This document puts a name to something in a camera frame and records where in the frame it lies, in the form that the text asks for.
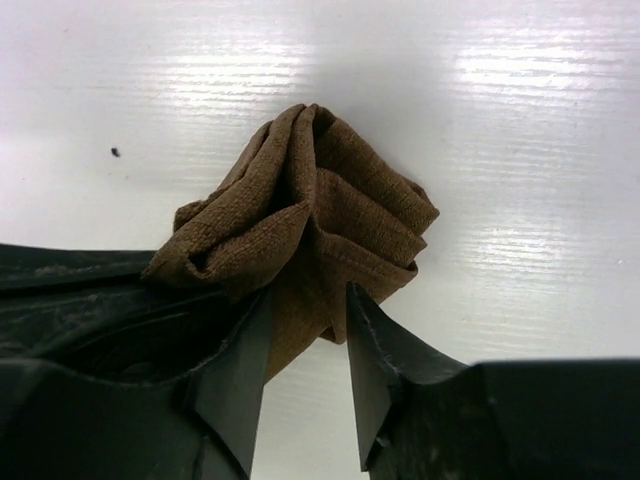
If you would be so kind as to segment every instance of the white table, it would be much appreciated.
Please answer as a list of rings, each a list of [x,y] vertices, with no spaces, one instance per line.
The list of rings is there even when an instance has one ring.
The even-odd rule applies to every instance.
[[[468,362],[638,355],[639,29],[634,0],[5,0],[0,241],[156,248],[318,102],[442,211],[394,318]],[[318,342],[266,389],[253,478],[360,479],[356,452]]]

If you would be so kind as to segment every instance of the towel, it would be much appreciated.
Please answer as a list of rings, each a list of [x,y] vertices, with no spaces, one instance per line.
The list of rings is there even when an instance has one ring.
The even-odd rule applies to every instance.
[[[143,279],[222,284],[233,300],[270,285],[268,382],[318,337],[346,340],[347,282],[380,303],[411,281],[438,214],[347,123],[296,105],[256,132],[206,200],[178,209]]]

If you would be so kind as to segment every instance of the brown cloth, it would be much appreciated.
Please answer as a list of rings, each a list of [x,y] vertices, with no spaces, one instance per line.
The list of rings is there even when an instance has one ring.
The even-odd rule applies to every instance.
[[[258,130],[209,198],[176,212],[143,278],[222,283],[233,299],[271,284],[268,381],[319,336],[345,341],[348,281],[381,302],[415,277],[437,216],[349,125],[296,105]]]

